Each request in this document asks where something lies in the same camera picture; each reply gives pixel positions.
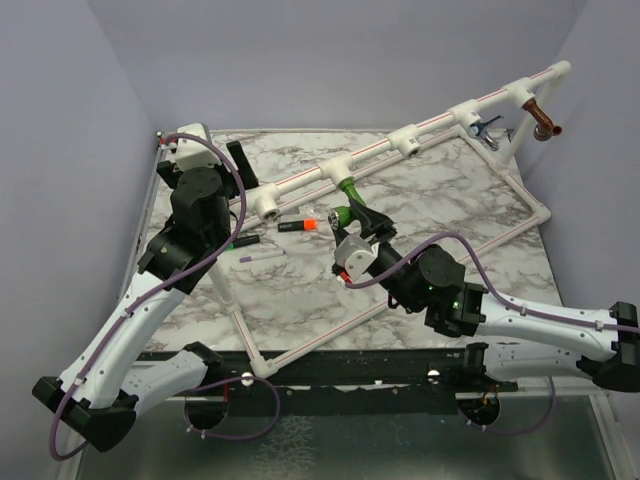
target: brown faucet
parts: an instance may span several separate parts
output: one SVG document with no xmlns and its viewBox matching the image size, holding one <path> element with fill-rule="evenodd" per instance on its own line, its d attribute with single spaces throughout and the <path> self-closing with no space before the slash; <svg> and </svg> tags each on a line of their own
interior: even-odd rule
<svg viewBox="0 0 640 480">
<path fill-rule="evenodd" d="M 555 137 L 562 133 L 562 127 L 560 125 L 554 125 L 546 113 L 544 113 L 538 106 L 535 98 L 527 100 L 522 109 L 529 112 L 533 118 L 536 119 L 538 125 L 533 129 L 533 138 L 539 142 L 546 142 L 551 137 Z"/>
</svg>

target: marble table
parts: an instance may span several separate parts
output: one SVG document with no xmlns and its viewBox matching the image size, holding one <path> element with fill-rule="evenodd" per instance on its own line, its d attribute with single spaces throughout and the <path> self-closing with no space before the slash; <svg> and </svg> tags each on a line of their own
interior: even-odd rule
<svg viewBox="0 0 640 480">
<path fill-rule="evenodd" d="M 496 134 L 502 144 L 504 132 Z M 240 140 L 260 181 L 274 181 L 314 166 L 340 152 L 353 151 L 384 137 L 383 132 L 213 132 L 213 140 L 224 145 Z M 514 162 L 510 166 L 517 174 Z M 318 184 L 306 187 L 317 188 Z M 531 212 L 462 139 L 454 138 L 404 160 L 357 183 L 372 208 L 389 215 L 398 235 L 393 241 L 407 253 L 434 233 L 455 230 L 472 245 L 482 243 L 526 220 Z M 170 190 L 157 191 L 147 241 L 170 214 Z M 298 196 L 300 191 L 284 197 Z M 326 218 L 331 207 L 343 205 L 346 197 L 333 193 L 311 202 L 296 214 Z M 321 221 L 315 231 L 279 233 L 275 225 L 260 225 L 260 245 L 225 252 L 219 264 L 235 289 L 247 324 L 264 350 L 286 350 L 299 345 L 332 325 L 350 319 L 368 307 L 386 300 L 380 287 L 358 291 L 342 288 L 330 272 L 334 239 L 329 225 Z M 454 257 L 461 245 L 441 245 Z M 286 256 L 240 263 L 246 255 L 287 251 Z M 481 257 L 497 288 L 534 301 L 560 305 L 560 298 L 537 228 L 525 232 Z M 480 281 L 470 268 L 468 281 Z M 423 314 L 387 311 L 325 345 L 326 349 L 383 349 L 457 347 L 479 341 L 451 339 L 423 324 Z M 147 345 L 152 351 L 176 351 L 200 341 L 217 350 L 243 350 L 233 323 L 216 302 L 213 285 L 205 277 L 181 306 L 158 328 Z"/>
</svg>

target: white pen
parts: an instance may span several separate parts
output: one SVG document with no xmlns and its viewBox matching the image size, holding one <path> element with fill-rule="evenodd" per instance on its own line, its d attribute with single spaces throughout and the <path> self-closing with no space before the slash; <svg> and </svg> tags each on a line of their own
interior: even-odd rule
<svg viewBox="0 0 640 480">
<path fill-rule="evenodd" d="M 255 260 L 264 260 L 265 258 L 281 257 L 286 255 L 284 250 L 278 250 L 277 252 L 258 253 L 257 255 L 249 255 L 248 257 L 240 257 L 240 263 L 253 262 Z"/>
</svg>

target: chrome faucet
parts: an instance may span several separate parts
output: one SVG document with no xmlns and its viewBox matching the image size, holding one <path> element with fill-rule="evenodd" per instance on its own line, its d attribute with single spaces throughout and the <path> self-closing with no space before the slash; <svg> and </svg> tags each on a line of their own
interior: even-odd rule
<svg viewBox="0 0 640 480">
<path fill-rule="evenodd" d="M 497 117 L 493 117 L 491 120 L 488 120 L 486 122 L 476 122 L 473 125 L 469 126 L 469 130 L 471 130 L 476 139 L 484 142 L 487 147 L 489 147 L 489 150 L 493 152 L 498 151 L 498 149 L 500 148 L 500 144 L 495 138 L 489 135 L 487 128 L 493 122 L 495 122 L 496 120 L 500 120 L 501 118 L 504 117 L 502 115 L 498 115 Z"/>
</svg>

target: gray wall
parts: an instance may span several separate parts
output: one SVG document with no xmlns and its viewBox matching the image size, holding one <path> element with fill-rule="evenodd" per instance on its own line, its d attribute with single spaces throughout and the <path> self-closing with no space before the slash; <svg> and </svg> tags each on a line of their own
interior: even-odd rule
<svg viewBox="0 0 640 480">
<path fill-rule="evenodd" d="M 115 304 L 154 131 L 86 3 L 2 7 L 0 478 L 50 480 L 52 415 L 31 388 Z"/>
<path fill-rule="evenodd" d="M 640 3 L 589 2 L 558 58 L 573 71 L 550 112 L 566 135 L 519 157 L 553 217 L 542 235 L 564 303 L 640 305 Z M 640 396 L 614 406 L 640 473 Z"/>
<path fill-rule="evenodd" d="M 89 4 L 151 119 L 172 129 L 420 121 L 545 68 L 585 1 Z"/>
</svg>

